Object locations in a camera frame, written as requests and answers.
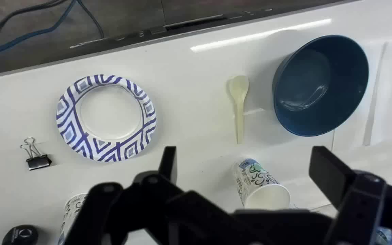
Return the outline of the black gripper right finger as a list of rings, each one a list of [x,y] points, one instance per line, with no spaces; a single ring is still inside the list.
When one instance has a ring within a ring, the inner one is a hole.
[[[314,146],[309,177],[337,210],[327,245],[373,245],[377,230],[392,230],[392,185],[370,172],[354,170],[324,146]]]

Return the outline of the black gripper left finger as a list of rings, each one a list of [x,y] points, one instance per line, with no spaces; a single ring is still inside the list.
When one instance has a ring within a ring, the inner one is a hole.
[[[167,221],[156,198],[166,198],[162,184],[177,181],[175,157],[175,146],[165,147],[159,168],[139,173],[126,188],[118,183],[94,185],[65,232],[65,245],[124,245],[137,230],[167,244]]]

